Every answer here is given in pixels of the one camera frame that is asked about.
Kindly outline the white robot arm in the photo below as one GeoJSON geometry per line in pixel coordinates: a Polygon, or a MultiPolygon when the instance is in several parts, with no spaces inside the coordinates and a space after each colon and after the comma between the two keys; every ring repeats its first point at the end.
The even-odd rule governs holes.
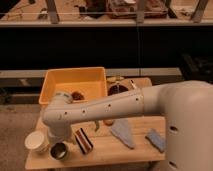
{"type": "Polygon", "coordinates": [[[162,114],[165,171],[213,171],[213,84],[184,81],[137,88],[94,101],[71,103],[56,96],[42,121],[49,138],[61,142],[75,123],[162,114]]]}

